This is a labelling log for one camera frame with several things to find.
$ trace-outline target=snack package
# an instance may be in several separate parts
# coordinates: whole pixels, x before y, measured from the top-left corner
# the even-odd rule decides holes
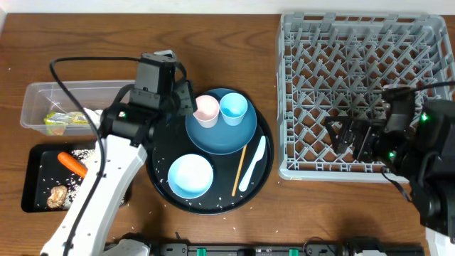
[[[69,112],[66,114],[51,112],[44,118],[48,135],[63,135],[69,124],[88,124],[84,114],[81,112]]]

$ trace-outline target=white knife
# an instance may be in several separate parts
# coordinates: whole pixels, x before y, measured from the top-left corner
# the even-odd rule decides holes
[[[243,176],[242,181],[239,185],[239,190],[244,192],[247,190],[248,184],[250,183],[251,175],[253,174],[253,170],[255,169],[256,163],[262,159],[265,152],[265,136],[261,137],[259,141],[259,145],[257,145],[255,156],[251,161],[250,167],[248,167],[247,173]]]

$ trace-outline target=pink cup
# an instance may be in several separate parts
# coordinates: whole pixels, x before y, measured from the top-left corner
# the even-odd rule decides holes
[[[220,113],[220,103],[209,95],[202,95],[196,98],[198,110],[193,113],[193,116],[198,120],[198,123],[204,128],[215,126]]]

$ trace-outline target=black rectangular tray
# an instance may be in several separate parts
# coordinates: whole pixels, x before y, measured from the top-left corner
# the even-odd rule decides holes
[[[52,209],[47,206],[50,189],[58,186],[57,181],[62,185],[66,185],[66,179],[73,174],[72,171],[59,162],[57,155],[62,151],[71,154],[73,150],[94,148],[95,142],[39,144],[34,146],[28,155],[26,179],[22,192],[22,210],[26,213],[66,210],[63,208]],[[74,180],[76,184],[80,185],[83,179],[74,178]],[[132,185],[129,186],[125,193],[123,205],[131,196],[131,187]]]

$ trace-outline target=light blue bowl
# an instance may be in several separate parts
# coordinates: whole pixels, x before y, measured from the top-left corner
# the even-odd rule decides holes
[[[236,126],[248,110],[248,101],[240,93],[231,92],[221,99],[220,109],[226,124]]]
[[[202,156],[186,154],[172,163],[168,182],[177,196],[184,199],[198,198],[212,186],[212,165]]]

